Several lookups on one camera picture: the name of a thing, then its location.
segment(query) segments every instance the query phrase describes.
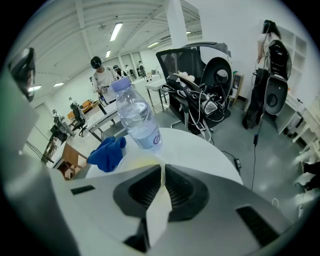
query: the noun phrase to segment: blue towel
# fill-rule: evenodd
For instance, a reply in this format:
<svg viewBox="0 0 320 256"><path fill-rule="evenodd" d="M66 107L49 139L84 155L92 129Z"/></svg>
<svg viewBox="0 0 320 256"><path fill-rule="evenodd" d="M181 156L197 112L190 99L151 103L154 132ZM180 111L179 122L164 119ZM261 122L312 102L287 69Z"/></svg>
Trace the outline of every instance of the blue towel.
<svg viewBox="0 0 320 256"><path fill-rule="evenodd" d="M91 152L87 162L97 165L105 173L112 172L123 158L122 151L127 142L124 137L118 140L114 136L106 138L100 146Z"/></svg>

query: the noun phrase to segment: water bottle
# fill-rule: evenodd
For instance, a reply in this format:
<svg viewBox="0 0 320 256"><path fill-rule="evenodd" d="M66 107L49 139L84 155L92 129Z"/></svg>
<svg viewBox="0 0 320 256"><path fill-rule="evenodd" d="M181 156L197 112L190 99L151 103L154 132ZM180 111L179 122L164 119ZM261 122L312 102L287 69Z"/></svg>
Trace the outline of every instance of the water bottle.
<svg viewBox="0 0 320 256"><path fill-rule="evenodd" d="M132 88L128 77L111 84L116 93L116 107L123 127L142 148L158 150L162 145L159 128L149 104Z"/></svg>

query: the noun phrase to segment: concrete floor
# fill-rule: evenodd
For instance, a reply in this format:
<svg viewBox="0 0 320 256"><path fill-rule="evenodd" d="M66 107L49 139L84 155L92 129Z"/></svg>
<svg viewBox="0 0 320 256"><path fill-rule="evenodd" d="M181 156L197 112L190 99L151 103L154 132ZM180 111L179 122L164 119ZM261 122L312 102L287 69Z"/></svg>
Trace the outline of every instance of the concrete floor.
<svg viewBox="0 0 320 256"><path fill-rule="evenodd" d="M238 101L237 104L230 108L231 116L222 123L214 127L212 138L214 145L221 151L227 151L240 159L242 168L240 176L243 184L251 189L254 173L254 134L258 132L259 127L246 130L242 126L244 117L244 102ZM169 128L171 124L178 120L173 112L167 108L164 112L156 110L156 121L159 127ZM183 130L184 125L178 124L176 129ZM308 191L300 194L301 191L295 187L295 183L300 181L306 183L312 177L311 174L303 174L299 159L299 151L303 145L292 143L291 139L284 134L278 135L277 127L274 120L264 116L263 124L259 134L258 145L255 149L255 176L253 191L269 201L274 198L279 202L278 208L291 221L298 220L298 208L300 205L310 205L319 195L319 191ZM232 163L233 157L226 154ZM90 165L86 166L77 176L76 179L85 178Z"/></svg>

